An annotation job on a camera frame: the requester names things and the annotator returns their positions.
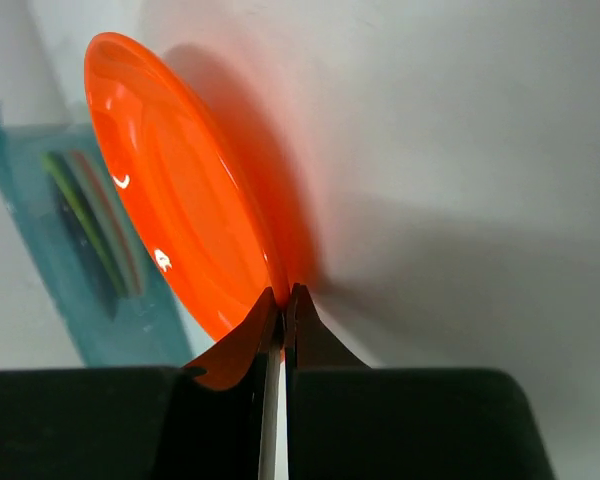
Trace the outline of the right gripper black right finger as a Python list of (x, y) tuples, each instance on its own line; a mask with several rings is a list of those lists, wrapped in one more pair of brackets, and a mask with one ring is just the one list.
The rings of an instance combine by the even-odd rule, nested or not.
[(371, 432), (374, 371), (321, 321), (308, 288), (284, 314), (288, 473), (291, 479), (382, 479)]

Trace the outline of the green plate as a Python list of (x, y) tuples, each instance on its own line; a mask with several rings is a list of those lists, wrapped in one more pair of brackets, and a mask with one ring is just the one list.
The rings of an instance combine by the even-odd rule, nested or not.
[(49, 152), (41, 158), (61, 221), (73, 238), (93, 291), (104, 303), (115, 304), (118, 298), (127, 296), (124, 280), (69, 160), (59, 152)]

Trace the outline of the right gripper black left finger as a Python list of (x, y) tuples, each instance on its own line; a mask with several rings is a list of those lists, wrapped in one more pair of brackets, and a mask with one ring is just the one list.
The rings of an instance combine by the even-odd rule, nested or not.
[(236, 328), (182, 368), (155, 478), (274, 478), (281, 321), (265, 289)]

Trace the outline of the orange plate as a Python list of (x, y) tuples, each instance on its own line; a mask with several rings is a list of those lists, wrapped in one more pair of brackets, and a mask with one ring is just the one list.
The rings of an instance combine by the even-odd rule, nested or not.
[(193, 361), (214, 390), (269, 347), (287, 272), (255, 189), (201, 98), (125, 35), (89, 43), (84, 85), (118, 195), (160, 273), (213, 346)]
[(106, 169), (96, 158), (73, 149), (71, 169), (101, 226), (124, 280), (127, 296), (142, 296), (147, 287), (146, 253)]

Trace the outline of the orange plate back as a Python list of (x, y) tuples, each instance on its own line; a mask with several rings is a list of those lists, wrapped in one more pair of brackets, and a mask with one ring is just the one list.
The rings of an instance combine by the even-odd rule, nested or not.
[(214, 390), (269, 347), (287, 272), (255, 189), (201, 98), (125, 35), (89, 43), (84, 85), (118, 195), (160, 273), (213, 346), (193, 361)]

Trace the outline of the orange plate front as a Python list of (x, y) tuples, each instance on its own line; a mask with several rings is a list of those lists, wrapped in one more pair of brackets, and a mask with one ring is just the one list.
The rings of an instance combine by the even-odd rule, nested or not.
[(73, 149), (71, 169), (101, 226), (124, 280), (127, 296), (142, 296), (147, 287), (146, 253), (106, 169), (96, 158)]

